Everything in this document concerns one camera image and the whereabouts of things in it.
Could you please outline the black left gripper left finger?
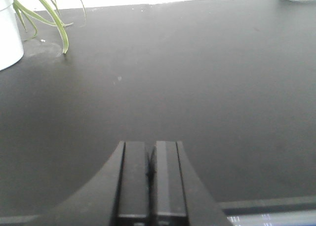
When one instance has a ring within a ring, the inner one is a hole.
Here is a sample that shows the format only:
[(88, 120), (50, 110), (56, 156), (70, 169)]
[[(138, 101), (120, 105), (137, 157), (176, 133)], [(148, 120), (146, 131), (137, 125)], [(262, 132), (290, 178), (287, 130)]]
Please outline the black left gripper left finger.
[(148, 155), (143, 142), (121, 141), (79, 190), (29, 226), (147, 226)]

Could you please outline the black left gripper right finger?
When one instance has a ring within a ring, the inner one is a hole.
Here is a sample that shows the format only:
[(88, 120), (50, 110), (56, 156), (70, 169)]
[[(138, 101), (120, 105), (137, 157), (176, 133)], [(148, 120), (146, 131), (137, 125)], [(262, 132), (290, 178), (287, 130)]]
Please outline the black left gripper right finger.
[(151, 223), (154, 226), (227, 226), (180, 141), (157, 141), (151, 158)]

